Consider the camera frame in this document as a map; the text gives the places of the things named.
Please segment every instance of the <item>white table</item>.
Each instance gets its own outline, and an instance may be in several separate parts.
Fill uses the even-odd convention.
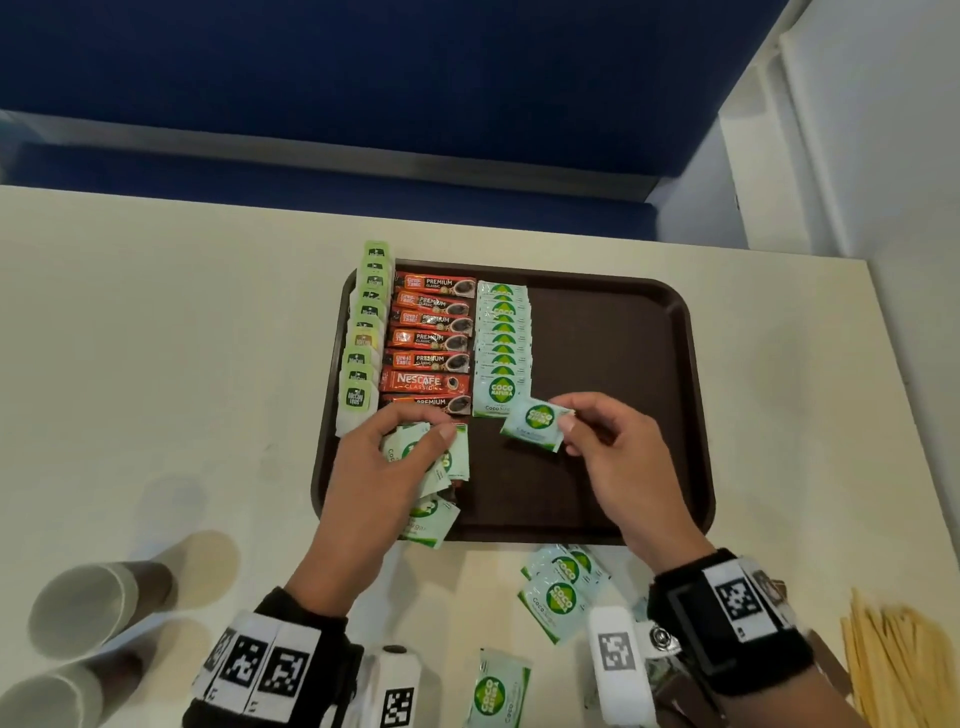
[[[0,690],[50,664],[24,625],[53,576],[200,532],[184,608],[147,625],[161,659],[111,722],[178,724],[211,640],[309,542],[337,304],[369,238],[673,286],[693,320],[710,537],[785,579],[841,658],[854,585],[960,646],[960,575],[863,262],[0,187]],[[398,546],[358,602],[355,639],[421,654],[420,725],[460,724],[484,645],[534,662],[525,728],[579,722],[586,644],[552,646],[516,599],[529,550]],[[601,557],[607,601],[645,587],[624,549]]]

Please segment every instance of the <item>coffee cup image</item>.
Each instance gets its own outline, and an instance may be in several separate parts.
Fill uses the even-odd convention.
[[[449,359],[447,359],[445,366],[448,372],[463,373],[467,370],[469,364],[470,357],[464,353],[458,353],[456,356],[451,356]]]
[[[467,333],[473,330],[473,319],[454,319],[450,322],[450,330],[457,333]]]
[[[450,415],[468,415],[470,412],[469,395],[462,395],[450,400],[450,404],[446,406],[446,412]]]
[[[472,298],[477,284],[473,280],[458,280],[453,286],[453,293],[457,296]]]
[[[467,350],[468,339],[462,334],[451,336],[446,340],[446,350],[448,352],[465,352]]]

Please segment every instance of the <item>paper cup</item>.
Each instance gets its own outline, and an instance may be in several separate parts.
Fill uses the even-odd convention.
[[[124,650],[58,667],[0,695],[0,726],[96,728],[133,694],[143,664]]]
[[[170,570],[151,561],[65,571],[36,598],[27,624],[30,641],[46,657],[84,655],[160,609],[173,583]]]

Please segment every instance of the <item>finger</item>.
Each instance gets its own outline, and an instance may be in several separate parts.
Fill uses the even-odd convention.
[[[577,416],[587,422],[604,425],[614,434],[619,434],[631,422],[642,415],[630,405],[603,394],[602,392],[571,392],[550,400],[554,404],[575,409]]]
[[[581,422],[573,415],[563,415],[557,421],[557,426],[564,434],[564,440],[579,450],[587,460],[606,449],[606,446],[597,439],[590,425]]]
[[[451,421],[451,417],[440,407],[430,404],[417,404],[411,401],[395,401],[388,404],[357,427],[363,437],[380,444],[380,438],[393,432],[402,423],[430,423],[442,425]]]
[[[397,463],[398,467],[408,471],[415,478],[414,482],[419,483],[423,474],[437,462],[437,458],[444,454],[456,436],[457,425],[454,423],[443,423],[431,427],[430,431],[420,438],[410,454]]]

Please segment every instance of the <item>brown tray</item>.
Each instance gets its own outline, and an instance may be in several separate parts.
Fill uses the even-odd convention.
[[[684,300],[656,280],[524,271],[417,260],[396,268],[476,276],[529,286],[533,310],[534,397],[600,391],[650,415],[673,455],[686,506],[705,533],[715,501],[707,429]],[[344,286],[311,497],[320,515],[338,440],[334,435],[340,355],[349,292]],[[589,366],[575,352],[589,352]],[[582,459],[501,436],[503,420],[469,419],[470,481],[448,541],[622,544],[590,489]]]

